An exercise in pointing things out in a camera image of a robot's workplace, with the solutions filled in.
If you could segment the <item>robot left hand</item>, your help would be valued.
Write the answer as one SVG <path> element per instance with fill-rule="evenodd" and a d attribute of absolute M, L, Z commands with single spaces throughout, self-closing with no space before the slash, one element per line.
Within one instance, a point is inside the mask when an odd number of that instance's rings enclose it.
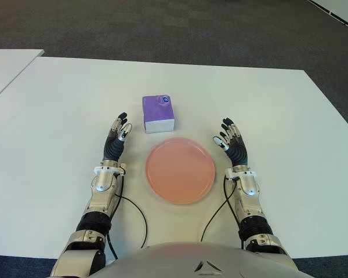
<path fill-rule="evenodd" d="M 103 160 L 118 161 L 124 151 L 124 143 L 132 131 L 132 124 L 127 123 L 127 113 L 121 113 L 112 123 L 103 149 Z"/>

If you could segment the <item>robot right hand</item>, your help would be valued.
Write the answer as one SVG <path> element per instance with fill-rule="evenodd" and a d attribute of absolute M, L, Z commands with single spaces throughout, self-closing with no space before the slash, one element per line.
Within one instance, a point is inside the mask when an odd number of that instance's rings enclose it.
<path fill-rule="evenodd" d="M 226 153 L 233 166 L 247 165 L 247 149 L 236 124 L 230 118 L 224 118 L 221 127 L 224 132 L 213 137 L 214 143 Z"/>

